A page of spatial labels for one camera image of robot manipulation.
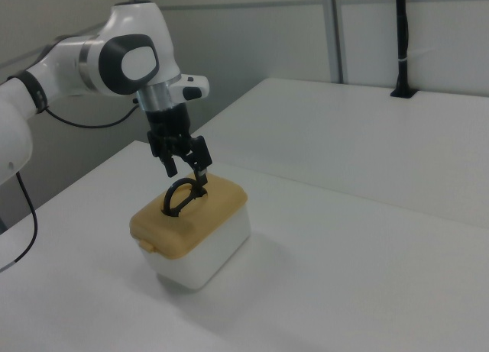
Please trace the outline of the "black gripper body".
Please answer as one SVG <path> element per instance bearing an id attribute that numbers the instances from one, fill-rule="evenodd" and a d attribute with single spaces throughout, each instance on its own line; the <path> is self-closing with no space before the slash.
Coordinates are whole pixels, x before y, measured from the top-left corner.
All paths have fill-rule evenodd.
<path id="1" fill-rule="evenodd" d="M 190 119 L 184 103 L 164 111 L 147 111 L 146 117 L 151 128 L 147 137 L 154 157 L 161 157 L 164 147 L 177 156 L 190 152 Z"/>

